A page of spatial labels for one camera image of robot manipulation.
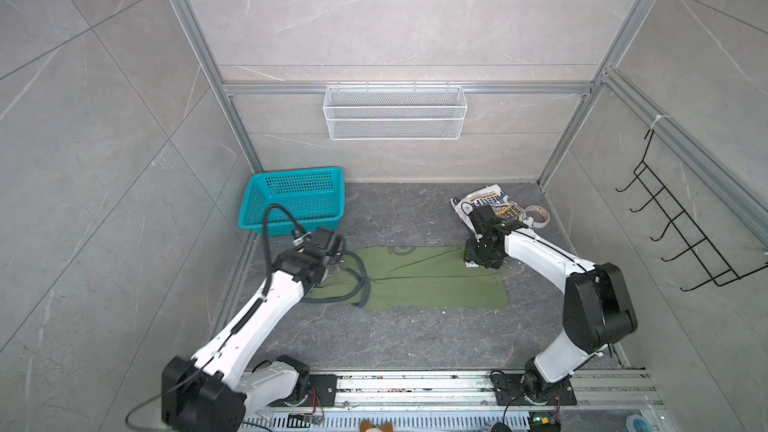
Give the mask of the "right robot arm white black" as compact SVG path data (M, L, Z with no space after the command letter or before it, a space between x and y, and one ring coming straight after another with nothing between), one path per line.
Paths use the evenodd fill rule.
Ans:
M516 259L563 294L562 331L525 366L521 387L529 400L542 402L594 356L637 330L628 286L616 265L575 256L523 222L503 220L489 205L464 216L474 234L465 246L466 263L498 269L506 258Z

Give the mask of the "white tank top navy trim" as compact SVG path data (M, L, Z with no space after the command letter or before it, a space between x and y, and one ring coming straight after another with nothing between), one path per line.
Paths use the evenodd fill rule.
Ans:
M472 225L469 214L475 208L485 205L489 205L493 212L502 220L517 220L524 223L524 209L526 207L522 207L514 202L498 184L471 192L461 199L451 198L450 204L461 221L472 233L475 233L475 227Z

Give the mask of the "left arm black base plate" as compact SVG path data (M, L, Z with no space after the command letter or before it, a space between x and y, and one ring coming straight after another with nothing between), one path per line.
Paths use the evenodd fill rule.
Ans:
M312 408L312 400L317 398L316 407L333 407L337 395L339 377L334 374L311 374L307 379L307 388L300 407Z

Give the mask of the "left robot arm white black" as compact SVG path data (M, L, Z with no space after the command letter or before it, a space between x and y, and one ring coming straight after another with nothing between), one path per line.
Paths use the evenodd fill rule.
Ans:
M310 368L287 355L249 369L280 320L321 285L346 251L334 230L299 231L291 248L266 257L266 277L232 320L191 358L173 358L161 380L161 420L175 431L236 431L251 414L277 402L300 405Z

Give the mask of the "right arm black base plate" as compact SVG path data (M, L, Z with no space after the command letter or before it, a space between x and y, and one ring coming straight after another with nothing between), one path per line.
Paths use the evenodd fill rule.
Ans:
M488 376L500 406L575 406L577 399L569 379L546 382L531 371L523 374L494 370Z

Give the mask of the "green tank top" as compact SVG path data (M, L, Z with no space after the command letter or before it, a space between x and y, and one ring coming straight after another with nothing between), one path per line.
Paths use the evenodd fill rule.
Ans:
M342 268L314 288L305 303L358 308L492 308L508 306L498 270L472 268L459 246L374 246L351 250Z

